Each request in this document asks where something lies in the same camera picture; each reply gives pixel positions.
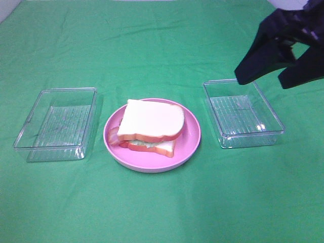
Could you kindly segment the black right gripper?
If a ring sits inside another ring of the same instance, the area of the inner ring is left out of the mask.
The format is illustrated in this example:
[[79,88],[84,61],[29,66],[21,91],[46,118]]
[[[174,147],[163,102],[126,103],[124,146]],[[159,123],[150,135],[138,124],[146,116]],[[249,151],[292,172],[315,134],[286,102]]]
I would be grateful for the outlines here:
[[[286,68],[278,79],[283,89],[323,78],[323,1],[307,1],[301,9],[275,9],[259,25],[245,57],[235,69],[240,85],[249,84],[275,70]],[[309,47],[297,59],[296,43]]]

